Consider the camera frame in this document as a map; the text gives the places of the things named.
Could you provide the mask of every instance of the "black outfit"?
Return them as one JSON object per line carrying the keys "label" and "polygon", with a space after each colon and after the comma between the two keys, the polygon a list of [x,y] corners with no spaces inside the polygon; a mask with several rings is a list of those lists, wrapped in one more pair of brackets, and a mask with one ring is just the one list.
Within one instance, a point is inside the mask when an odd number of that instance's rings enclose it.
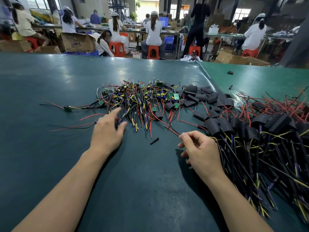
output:
{"label": "black outfit", "polygon": [[194,38],[196,38],[196,45],[201,47],[200,50],[200,58],[203,57],[203,36],[204,36],[204,20],[211,15],[211,9],[207,4],[197,3],[194,5],[191,18],[194,18],[194,22],[191,26],[190,31],[188,32],[188,37],[186,41],[186,46],[184,47],[183,54],[187,55],[189,51],[189,47],[191,46]]}

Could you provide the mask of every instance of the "forearm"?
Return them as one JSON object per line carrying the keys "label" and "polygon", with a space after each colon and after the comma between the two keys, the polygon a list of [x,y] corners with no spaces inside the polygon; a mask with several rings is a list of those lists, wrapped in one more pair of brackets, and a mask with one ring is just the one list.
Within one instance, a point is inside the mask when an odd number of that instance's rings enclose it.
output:
{"label": "forearm", "polygon": [[86,151],[67,175],[13,230],[74,231],[106,158]]}
{"label": "forearm", "polygon": [[230,232],[273,231],[224,173],[202,180],[218,202]]}

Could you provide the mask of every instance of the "red plastic stool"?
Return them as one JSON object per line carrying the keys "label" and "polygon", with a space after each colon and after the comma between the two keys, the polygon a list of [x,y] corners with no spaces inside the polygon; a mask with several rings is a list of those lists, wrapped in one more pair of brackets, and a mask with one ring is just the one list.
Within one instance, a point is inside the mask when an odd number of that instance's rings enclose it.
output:
{"label": "red plastic stool", "polygon": [[189,54],[192,54],[194,50],[196,50],[198,52],[198,55],[200,55],[200,52],[201,52],[201,47],[200,46],[190,46]]}
{"label": "red plastic stool", "polygon": [[125,46],[121,42],[110,42],[109,43],[109,49],[112,50],[112,46],[114,46],[114,56],[118,58],[125,58],[126,52],[125,52]]}
{"label": "red plastic stool", "polygon": [[127,38],[129,38],[129,34],[127,32],[119,32],[120,36],[126,36]]}
{"label": "red plastic stool", "polygon": [[[151,53],[152,50],[155,50],[155,51],[156,51],[156,57],[155,57],[155,58],[150,57],[150,53]],[[160,57],[159,57],[159,46],[150,45],[150,46],[148,47],[148,57],[147,57],[147,59],[160,59]]]}
{"label": "red plastic stool", "polygon": [[245,49],[241,56],[245,56],[245,57],[251,56],[253,58],[257,58],[258,54],[259,54],[259,49]]}
{"label": "red plastic stool", "polygon": [[32,46],[34,47],[34,49],[37,49],[39,47],[39,40],[32,38],[32,37],[25,37],[25,39],[29,42],[31,42]]}

